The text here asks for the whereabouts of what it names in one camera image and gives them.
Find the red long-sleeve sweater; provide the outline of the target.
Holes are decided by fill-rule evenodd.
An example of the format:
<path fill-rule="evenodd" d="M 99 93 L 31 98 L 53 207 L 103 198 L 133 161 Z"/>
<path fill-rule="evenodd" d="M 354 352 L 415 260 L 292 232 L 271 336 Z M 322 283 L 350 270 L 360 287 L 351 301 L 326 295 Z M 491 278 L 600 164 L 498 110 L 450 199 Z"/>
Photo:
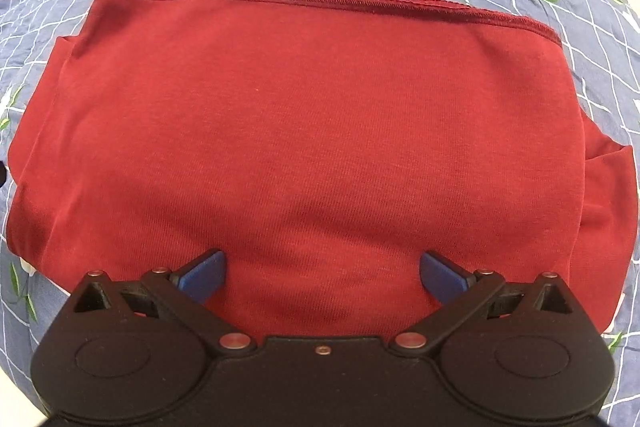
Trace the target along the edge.
<path fill-rule="evenodd" d="M 558 273 L 605 329 L 637 233 L 555 31 L 445 0 L 94 0 L 8 166 L 10 251 L 58 286 L 218 248 L 209 308 L 257 337 L 396 334 L 424 251 Z"/>

